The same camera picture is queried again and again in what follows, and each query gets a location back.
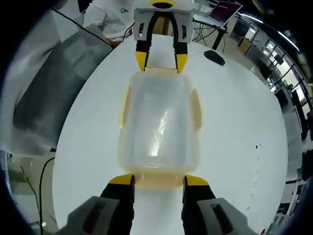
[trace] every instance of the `computer mouse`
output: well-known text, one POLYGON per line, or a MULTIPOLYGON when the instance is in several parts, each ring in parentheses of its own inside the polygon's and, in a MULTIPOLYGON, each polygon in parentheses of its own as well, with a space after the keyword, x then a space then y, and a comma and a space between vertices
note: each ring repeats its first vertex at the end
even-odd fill
POLYGON ((211 60, 211 61, 213 61, 219 65, 225 64, 225 60, 218 53, 216 53, 213 50, 207 50, 206 52, 204 52, 204 56, 207 59, 209 59, 209 60, 211 60))

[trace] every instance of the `laptop screen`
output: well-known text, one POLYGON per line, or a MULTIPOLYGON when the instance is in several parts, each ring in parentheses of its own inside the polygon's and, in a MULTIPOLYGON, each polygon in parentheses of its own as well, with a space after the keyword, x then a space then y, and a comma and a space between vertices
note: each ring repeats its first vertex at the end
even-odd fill
POLYGON ((210 17, 225 24, 241 7, 242 5, 234 2, 220 1, 211 11, 210 17))

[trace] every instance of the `white round table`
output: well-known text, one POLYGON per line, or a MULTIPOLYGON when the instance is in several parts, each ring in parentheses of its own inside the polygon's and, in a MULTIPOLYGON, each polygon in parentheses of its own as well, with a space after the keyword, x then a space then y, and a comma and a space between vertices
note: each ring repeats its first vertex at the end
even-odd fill
MULTIPOLYGON (((191 43, 183 74, 202 106, 201 164, 192 175, 207 180, 248 217, 258 234, 278 209, 287 173, 287 136, 276 97, 250 71, 228 59, 206 59, 209 48, 191 43)), ((58 227, 108 181, 125 171, 117 149, 123 93, 139 71, 135 41, 128 38, 93 72, 63 126, 53 169, 53 204, 58 227)), ((149 67, 174 68, 173 38, 153 35, 149 67)), ((182 188, 135 191, 132 234, 184 234, 182 188)))

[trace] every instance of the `person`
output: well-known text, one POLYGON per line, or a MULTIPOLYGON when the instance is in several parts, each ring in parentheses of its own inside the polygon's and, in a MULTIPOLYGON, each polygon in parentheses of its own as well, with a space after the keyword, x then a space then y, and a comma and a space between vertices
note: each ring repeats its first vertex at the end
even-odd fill
POLYGON ((95 0, 86 10, 83 27, 97 25, 114 48, 122 42, 124 34, 131 35, 128 28, 133 22, 134 0, 95 0))

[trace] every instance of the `plastic container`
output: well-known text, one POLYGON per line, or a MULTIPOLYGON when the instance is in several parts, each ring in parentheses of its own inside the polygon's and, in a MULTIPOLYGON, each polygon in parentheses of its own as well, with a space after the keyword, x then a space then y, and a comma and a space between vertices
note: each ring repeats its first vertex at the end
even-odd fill
POLYGON ((131 77, 121 119, 119 164, 145 188, 172 188, 199 165, 198 94, 172 70, 131 77))

